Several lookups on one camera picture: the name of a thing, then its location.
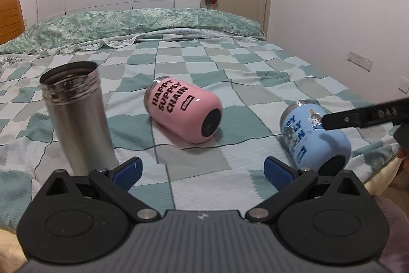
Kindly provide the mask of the pink Happy Supply Chain cup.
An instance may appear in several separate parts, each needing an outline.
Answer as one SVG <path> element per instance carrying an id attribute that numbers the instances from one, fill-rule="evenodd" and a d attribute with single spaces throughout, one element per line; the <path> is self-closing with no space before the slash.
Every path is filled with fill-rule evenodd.
<path id="1" fill-rule="evenodd" d="M 214 93 L 170 76 L 154 79 L 143 102 L 154 121 L 190 144 L 208 141 L 223 115 Z"/>

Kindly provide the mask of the green floral duvet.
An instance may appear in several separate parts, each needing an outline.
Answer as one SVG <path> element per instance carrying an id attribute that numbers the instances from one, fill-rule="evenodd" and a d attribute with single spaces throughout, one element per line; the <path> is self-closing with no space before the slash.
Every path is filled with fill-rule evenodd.
<path id="1" fill-rule="evenodd" d="M 261 24 L 206 8 L 142 8 L 76 13 L 39 21 L 1 45 L 1 54 L 53 55 L 121 48 L 136 41 L 177 35 L 198 39 L 215 34 L 264 41 Z"/>

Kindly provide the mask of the orange wooden headboard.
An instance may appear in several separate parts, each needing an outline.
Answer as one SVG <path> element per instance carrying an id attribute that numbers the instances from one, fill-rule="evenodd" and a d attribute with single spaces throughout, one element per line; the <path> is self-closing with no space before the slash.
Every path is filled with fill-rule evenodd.
<path id="1" fill-rule="evenodd" d="M 0 0 L 0 44 L 15 39 L 25 31 L 19 0 Z"/>

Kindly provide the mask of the tall stainless steel cup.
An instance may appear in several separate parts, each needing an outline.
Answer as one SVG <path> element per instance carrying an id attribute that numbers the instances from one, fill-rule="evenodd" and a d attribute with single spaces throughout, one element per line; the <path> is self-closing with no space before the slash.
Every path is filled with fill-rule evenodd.
<path id="1" fill-rule="evenodd" d="M 97 63 L 70 62 L 51 69 L 40 77 L 40 86 L 73 174 L 117 167 Z"/>

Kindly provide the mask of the white wall socket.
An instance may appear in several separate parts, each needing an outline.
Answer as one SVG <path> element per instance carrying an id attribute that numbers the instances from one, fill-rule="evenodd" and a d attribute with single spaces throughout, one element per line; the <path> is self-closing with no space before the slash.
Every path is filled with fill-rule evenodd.
<path id="1" fill-rule="evenodd" d="M 363 57 L 357 53 L 350 51 L 347 56 L 347 60 L 361 67 L 362 69 L 365 69 L 366 71 L 371 71 L 373 62 L 366 57 Z"/>

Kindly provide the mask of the light blue printed cup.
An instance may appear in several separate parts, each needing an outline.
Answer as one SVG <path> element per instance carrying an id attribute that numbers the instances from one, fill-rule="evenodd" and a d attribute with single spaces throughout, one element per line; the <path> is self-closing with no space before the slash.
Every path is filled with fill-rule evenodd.
<path id="1" fill-rule="evenodd" d="M 334 176 L 351 157 L 351 143 L 339 129 L 325 130 L 326 111 L 311 101 L 296 101 L 281 115 L 279 126 L 287 151 L 298 168 Z"/>

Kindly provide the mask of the green checkered bed sheet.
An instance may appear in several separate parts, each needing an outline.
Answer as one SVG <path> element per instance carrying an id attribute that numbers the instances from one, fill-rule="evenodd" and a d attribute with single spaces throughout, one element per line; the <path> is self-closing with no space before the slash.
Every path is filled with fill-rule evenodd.
<path id="1" fill-rule="evenodd" d="M 98 40 L 32 55 L 1 53 L 1 226 L 13 230 L 48 176 L 68 169 L 39 79 L 69 62 L 97 63 L 107 124 L 119 162 L 143 161 L 131 194 L 168 209 L 245 212 L 274 194 L 262 175 L 273 156 L 292 161 L 279 119 L 295 101 L 329 112 L 364 107 L 359 95 L 274 44 L 256 39 L 163 36 Z M 209 141 L 191 145 L 152 121 L 146 87 L 163 75 L 213 92 L 223 119 Z"/>

